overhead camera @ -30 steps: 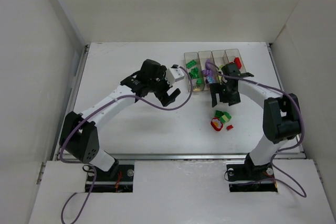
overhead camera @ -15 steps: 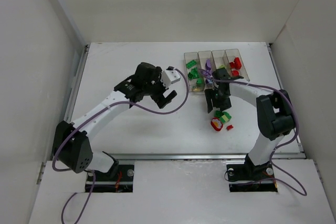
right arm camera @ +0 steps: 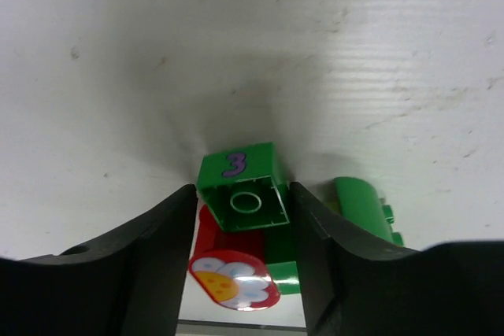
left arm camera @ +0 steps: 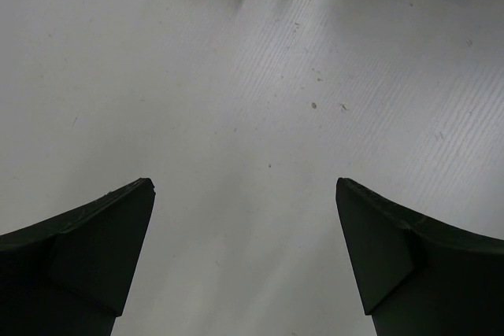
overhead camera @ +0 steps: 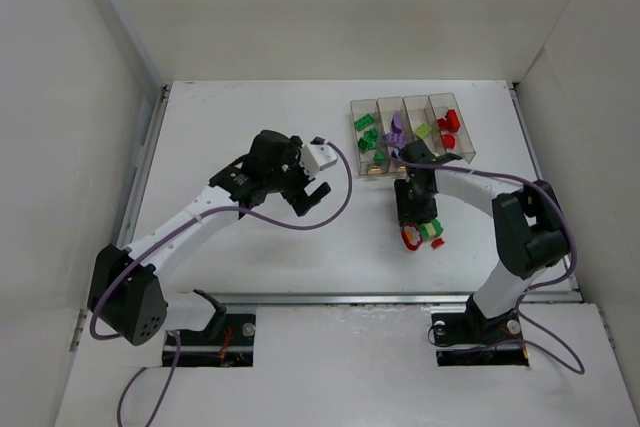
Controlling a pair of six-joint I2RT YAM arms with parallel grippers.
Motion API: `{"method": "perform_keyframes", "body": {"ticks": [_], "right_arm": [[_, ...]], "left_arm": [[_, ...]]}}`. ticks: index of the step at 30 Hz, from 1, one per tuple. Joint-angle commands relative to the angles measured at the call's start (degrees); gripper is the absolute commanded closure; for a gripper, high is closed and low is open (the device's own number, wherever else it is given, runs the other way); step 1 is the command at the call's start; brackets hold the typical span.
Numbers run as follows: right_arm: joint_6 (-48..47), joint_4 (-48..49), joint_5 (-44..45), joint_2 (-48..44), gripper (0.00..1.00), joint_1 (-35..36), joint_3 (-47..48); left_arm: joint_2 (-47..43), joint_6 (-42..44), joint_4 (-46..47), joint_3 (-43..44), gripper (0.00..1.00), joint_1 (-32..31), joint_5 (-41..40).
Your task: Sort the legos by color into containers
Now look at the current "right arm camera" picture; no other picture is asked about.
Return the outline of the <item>green number three brick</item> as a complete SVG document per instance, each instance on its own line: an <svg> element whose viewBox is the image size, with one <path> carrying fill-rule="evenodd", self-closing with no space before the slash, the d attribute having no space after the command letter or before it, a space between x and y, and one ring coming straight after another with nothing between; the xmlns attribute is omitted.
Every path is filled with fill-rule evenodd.
<svg viewBox="0 0 504 336"><path fill-rule="evenodd" d="M288 180L271 142L204 156L196 187L225 232L290 223Z"/></svg>

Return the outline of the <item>red flower lego piece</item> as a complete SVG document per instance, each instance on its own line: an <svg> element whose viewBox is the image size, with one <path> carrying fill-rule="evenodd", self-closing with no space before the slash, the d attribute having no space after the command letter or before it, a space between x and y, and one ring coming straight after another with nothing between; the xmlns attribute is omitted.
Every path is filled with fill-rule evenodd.
<svg viewBox="0 0 504 336"><path fill-rule="evenodd" d="M265 263L261 230L226 232L207 205L200 208L188 271L210 299L235 311L259 311L280 300Z"/></svg>

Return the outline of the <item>green lego brick cluster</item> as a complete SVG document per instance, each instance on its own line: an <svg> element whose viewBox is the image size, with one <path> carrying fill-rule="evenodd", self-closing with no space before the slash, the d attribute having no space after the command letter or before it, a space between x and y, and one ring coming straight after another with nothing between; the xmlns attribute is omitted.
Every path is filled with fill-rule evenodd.
<svg viewBox="0 0 504 336"><path fill-rule="evenodd" d="M367 232L397 246L404 245L402 235L393 230L395 216L391 206L379 197L371 183L349 176L336 177L326 187L322 201L327 208ZM263 235L265 263L276 287L282 295L299 294L292 224L267 228Z"/></svg>

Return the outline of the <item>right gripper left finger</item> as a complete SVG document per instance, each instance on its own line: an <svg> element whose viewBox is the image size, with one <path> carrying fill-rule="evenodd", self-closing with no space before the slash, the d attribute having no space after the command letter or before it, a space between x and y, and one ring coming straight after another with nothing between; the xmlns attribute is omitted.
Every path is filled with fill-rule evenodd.
<svg viewBox="0 0 504 336"><path fill-rule="evenodd" d="M2 334L174 335L196 210L187 184L61 254L2 259Z"/></svg>

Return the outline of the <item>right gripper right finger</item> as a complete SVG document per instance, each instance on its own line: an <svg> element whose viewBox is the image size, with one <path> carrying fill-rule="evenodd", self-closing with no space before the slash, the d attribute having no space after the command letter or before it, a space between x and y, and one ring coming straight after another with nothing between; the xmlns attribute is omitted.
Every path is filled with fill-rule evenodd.
<svg viewBox="0 0 504 336"><path fill-rule="evenodd" d="M290 203L308 334L502 334L502 242L416 251L345 220L301 183Z"/></svg>

